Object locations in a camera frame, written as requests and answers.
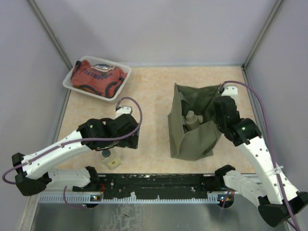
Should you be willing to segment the green bottle white cap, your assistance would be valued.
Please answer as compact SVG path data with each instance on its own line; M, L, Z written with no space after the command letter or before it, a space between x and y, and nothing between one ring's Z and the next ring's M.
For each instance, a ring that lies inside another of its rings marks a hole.
M203 116L196 115L194 111L188 111L185 117L185 125L188 131L198 128L203 123Z

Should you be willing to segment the square clear bottle black cap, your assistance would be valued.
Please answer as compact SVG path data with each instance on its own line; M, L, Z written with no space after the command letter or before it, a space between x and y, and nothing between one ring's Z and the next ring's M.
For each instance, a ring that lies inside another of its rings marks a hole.
M109 170L118 168L123 163L123 155L118 153L114 148L102 150L102 163Z

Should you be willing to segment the olive green canvas bag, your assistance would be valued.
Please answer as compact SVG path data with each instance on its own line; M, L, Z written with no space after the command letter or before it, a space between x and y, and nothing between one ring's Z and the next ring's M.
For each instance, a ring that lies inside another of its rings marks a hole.
M172 158L196 161L213 154L221 137L214 109L214 100L221 96L218 88L218 85L202 88L174 85L171 112L167 116ZM185 121L189 111L202 117L202 122L191 130Z

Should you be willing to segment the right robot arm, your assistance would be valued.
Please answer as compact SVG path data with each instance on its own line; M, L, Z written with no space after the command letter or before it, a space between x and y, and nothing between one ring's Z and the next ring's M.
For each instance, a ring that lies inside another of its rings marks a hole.
M235 100L220 96L214 100L218 129L251 164L260 184L242 175L231 165L215 171L215 185L235 190L253 203L271 227L287 221L308 205L308 193L299 191L272 161L261 131L249 118L240 118Z

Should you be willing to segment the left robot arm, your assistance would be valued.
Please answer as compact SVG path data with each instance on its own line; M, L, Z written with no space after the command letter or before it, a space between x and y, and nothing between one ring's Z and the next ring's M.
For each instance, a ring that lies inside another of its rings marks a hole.
M130 114L115 119L89 119L67 137L33 154L12 156L16 168L15 183L23 196L39 194L46 189L72 187L75 192L99 188L100 178L94 167L57 169L70 158L89 151L113 147L137 149L140 124Z

